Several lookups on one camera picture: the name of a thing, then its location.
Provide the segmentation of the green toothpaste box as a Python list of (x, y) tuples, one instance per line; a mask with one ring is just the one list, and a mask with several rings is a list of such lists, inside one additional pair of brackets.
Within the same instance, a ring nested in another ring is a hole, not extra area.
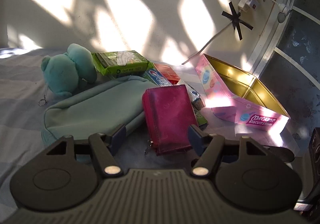
[(199, 128), (201, 130), (204, 130), (208, 126), (207, 119), (201, 113), (201, 110), (204, 108), (204, 102), (202, 101), (200, 94), (195, 89), (193, 89), (193, 87), (188, 84), (185, 84), (185, 86), (188, 91), (188, 95), (193, 106)]

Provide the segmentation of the teal fabric pouch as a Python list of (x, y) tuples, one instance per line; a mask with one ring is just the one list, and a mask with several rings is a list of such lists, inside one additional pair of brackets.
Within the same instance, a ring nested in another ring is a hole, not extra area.
[(139, 76), (105, 82), (48, 107), (41, 133), (45, 146), (71, 135), (87, 139), (94, 133), (111, 133), (119, 125), (131, 134), (145, 119), (142, 96), (155, 84)]

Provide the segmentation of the magenta wallet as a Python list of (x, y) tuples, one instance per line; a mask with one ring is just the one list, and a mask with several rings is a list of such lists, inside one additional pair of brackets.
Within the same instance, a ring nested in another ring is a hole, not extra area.
[(197, 125), (184, 85), (150, 88), (142, 96), (152, 149), (157, 156), (191, 149), (188, 128)]

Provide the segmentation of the red cigarette pack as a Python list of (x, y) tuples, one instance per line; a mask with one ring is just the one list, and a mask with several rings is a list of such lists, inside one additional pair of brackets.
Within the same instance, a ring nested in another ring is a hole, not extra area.
[(180, 77), (169, 65), (154, 63), (155, 68), (173, 85), (178, 84)]

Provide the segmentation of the teal plush bear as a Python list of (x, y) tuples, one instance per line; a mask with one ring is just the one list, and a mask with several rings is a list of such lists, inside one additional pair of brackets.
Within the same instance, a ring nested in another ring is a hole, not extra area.
[(55, 95), (66, 98), (97, 80), (91, 52), (75, 43), (63, 54), (45, 56), (41, 70), (48, 88)]

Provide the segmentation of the green tissue pack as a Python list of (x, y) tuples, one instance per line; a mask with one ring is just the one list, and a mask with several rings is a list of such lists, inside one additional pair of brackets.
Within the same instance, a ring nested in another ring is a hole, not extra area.
[(96, 70), (103, 76), (115, 78), (139, 75), (154, 68), (152, 62), (134, 50), (92, 53)]

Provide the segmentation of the crest toothpaste box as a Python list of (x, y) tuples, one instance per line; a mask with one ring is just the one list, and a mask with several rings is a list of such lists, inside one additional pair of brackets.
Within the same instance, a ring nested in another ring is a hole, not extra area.
[(159, 87), (172, 86), (172, 84), (156, 69), (151, 68), (143, 73), (143, 78)]

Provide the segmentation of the pink macaron biscuit tin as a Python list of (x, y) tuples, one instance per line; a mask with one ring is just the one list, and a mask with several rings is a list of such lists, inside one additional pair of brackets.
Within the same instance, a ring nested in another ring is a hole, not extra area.
[(207, 54), (201, 55), (196, 72), (205, 105), (216, 117), (266, 132), (285, 128), (289, 114), (254, 75)]

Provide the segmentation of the patterned glass door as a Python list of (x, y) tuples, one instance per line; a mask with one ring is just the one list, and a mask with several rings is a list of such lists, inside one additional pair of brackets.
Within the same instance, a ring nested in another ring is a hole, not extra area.
[(290, 116), (276, 144), (301, 157), (319, 126), (319, 0), (275, 1), (290, 13), (274, 24), (252, 71)]

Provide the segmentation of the black tape cross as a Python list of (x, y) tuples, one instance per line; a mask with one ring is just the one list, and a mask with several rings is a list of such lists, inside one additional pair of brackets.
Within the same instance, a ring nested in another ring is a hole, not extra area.
[(243, 26), (245, 26), (249, 30), (253, 30), (253, 26), (251, 26), (250, 24), (248, 24), (247, 22), (245, 22), (244, 20), (242, 20), (240, 18), (241, 13), (240, 13), (240, 11), (235, 10), (235, 7), (233, 6), (232, 2), (229, 2), (229, 8), (230, 8), (231, 13), (223, 11), (221, 13), (221, 15), (228, 18), (231, 21), (233, 29), (234, 29), (234, 31), (237, 31), (239, 40), (241, 41), (242, 40), (242, 32), (241, 32), (240, 25), (242, 24)]

